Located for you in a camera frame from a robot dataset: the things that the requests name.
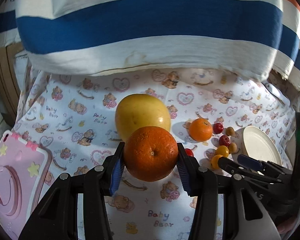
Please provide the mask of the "large yellow pear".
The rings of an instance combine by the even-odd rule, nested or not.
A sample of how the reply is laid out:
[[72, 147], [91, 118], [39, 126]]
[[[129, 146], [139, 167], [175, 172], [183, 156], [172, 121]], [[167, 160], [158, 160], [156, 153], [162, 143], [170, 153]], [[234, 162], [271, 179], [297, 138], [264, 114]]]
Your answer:
[[165, 104], [147, 94], [131, 94], [123, 98], [115, 111], [116, 131], [122, 141], [146, 126], [171, 129], [170, 113]]

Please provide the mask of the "striped Paris towel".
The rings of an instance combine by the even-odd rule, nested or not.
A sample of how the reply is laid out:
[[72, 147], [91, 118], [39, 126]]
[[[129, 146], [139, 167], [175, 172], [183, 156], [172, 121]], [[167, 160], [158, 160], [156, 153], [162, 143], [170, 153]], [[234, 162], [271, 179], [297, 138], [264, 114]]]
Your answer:
[[296, 0], [0, 0], [0, 47], [18, 41], [50, 73], [274, 70], [300, 92]]

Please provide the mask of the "red cherry tomato upper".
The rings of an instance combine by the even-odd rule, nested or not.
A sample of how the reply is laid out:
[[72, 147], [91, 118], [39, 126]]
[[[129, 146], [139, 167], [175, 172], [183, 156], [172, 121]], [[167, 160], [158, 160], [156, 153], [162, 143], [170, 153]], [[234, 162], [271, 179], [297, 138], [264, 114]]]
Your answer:
[[224, 126], [222, 123], [217, 122], [213, 124], [213, 133], [214, 134], [221, 134], [223, 132]]

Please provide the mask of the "cream round plate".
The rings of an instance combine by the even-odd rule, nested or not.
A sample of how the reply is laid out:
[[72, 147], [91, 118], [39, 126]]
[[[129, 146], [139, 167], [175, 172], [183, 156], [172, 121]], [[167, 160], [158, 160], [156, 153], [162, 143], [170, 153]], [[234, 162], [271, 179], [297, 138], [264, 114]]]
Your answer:
[[255, 126], [243, 129], [243, 154], [256, 160], [282, 165], [281, 157], [270, 137]]

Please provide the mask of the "red cherry tomato lower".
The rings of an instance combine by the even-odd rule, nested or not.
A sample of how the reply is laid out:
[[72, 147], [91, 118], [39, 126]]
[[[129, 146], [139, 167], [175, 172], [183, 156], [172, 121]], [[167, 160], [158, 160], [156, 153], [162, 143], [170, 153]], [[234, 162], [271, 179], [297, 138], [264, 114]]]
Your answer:
[[231, 141], [230, 141], [230, 138], [227, 136], [227, 135], [222, 135], [220, 138], [219, 138], [219, 145], [220, 146], [226, 146], [226, 147], [229, 147]]

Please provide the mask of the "small red cherry tomato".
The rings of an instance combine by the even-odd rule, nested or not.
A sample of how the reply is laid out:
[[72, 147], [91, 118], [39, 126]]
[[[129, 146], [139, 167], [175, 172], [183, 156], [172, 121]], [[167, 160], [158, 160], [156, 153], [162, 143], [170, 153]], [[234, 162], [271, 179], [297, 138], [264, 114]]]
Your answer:
[[186, 154], [187, 154], [188, 156], [191, 156], [191, 157], [193, 157], [193, 156], [194, 156], [194, 154], [193, 154], [192, 150], [191, 150], [191, 149], [189, 149], [189, 148], [186, 148], [186, 149], [185, 149], [185, 152], [186, 152]]

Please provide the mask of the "brown longan lower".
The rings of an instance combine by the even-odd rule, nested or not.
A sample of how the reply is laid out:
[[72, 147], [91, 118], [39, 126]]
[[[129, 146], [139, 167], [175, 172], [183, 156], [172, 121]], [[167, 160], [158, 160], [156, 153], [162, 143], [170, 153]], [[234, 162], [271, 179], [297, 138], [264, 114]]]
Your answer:
[[230, 145], [228, 146], [228, 149], [230, 154], [235, 154], [238, 151], [238, 147], [235, 142], [231, 142]]

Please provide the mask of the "large orange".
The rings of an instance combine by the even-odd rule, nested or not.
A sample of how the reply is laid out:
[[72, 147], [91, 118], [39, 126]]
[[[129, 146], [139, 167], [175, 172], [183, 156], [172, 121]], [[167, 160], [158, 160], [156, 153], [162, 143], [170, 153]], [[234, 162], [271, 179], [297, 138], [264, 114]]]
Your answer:
[[158, 181], [167, 177], [176, 165], [177, 142], [161, 127], [141, 127], [125, 142], [123, 158], [133, 177], [146, 182]]

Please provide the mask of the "brown longan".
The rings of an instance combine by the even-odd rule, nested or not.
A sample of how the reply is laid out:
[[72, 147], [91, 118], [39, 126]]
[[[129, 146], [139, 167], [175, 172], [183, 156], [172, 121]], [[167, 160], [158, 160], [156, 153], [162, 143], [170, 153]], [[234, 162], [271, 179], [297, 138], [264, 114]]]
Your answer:
[[235, 154], [238, 151], [238, 147], [235, 142], [231, 142], [230, 145], [228, 146], [228, 149], [230, 154]]
[[230, 136], [230, 137], [234, 136], [235, 135], [235, 130], [232, 127], [228, 127], [226, 129], [226, 135]]

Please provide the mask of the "small yellow-orange kumquat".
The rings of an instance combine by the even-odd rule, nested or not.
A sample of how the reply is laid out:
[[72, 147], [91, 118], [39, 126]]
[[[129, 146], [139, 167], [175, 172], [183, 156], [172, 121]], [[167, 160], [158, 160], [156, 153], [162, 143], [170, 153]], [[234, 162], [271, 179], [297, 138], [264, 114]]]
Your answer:
[[218, 161], [220, 158], [222, 158], [223, 156], [221, 154], [217, 154], [215, 155], [212, 159], [211, 159], [211, 166], [214, 170], [218, 170], [220, 169], [219, 165], [218, 165]]
[[229, 149], [225, 145], [221, 145], [215, 150], [215, 155], [222, 155], [223, 157], [227, 158], [229, 154]]

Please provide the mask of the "brown longan upper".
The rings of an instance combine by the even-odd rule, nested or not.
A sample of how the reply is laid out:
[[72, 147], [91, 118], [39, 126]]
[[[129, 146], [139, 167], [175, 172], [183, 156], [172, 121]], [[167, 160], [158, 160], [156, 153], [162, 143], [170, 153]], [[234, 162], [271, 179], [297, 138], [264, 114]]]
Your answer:
[[226, 129], [226, 135], [230, 136], [230, 137], [234, 136], [235, 135], [235, 130], [232, 127], [228, 127]]

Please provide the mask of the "baby bear printed cloth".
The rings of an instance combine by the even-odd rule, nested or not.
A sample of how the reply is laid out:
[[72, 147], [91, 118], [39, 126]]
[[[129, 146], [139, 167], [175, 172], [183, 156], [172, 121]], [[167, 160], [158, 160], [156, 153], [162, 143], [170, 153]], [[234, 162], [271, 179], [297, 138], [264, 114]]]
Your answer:
[[[193, 140], [188, 127], [199, 118], [232, 128], [237, 149], [230, 150], [239, 154], [242, 132], [257, 127], [276, 145], [283, 166], [292, 168], [285, 148], [294, 132], [294, 110], [257, 81], [204, 69], [56, 75], [32, 67], [25, 51], [14, 60], [18, 81], [23, 77], [14, 130], [52, 155], [40, 198], [61, 173], [77, 176], [102, 165], [139, 126], [167, 123], [175, 140], [211, 167], [222, 135]], [[183, 191], [176, 167], [156, 182], [138, 180], [125, 169], [118, 191], [105, 199], [113, 239], [188, 239], [196, 202]]]

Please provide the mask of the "medium orange tangerine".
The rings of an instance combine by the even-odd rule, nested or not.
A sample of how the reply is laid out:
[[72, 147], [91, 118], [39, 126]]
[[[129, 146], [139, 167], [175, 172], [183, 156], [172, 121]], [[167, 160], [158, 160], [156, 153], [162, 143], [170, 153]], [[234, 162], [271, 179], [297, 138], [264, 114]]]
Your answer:
[[189, 135], [195, 141], [208, 141], [212, 137], [212, 134], [212, 125], [204, 118], [198, 118], [189, 125]]

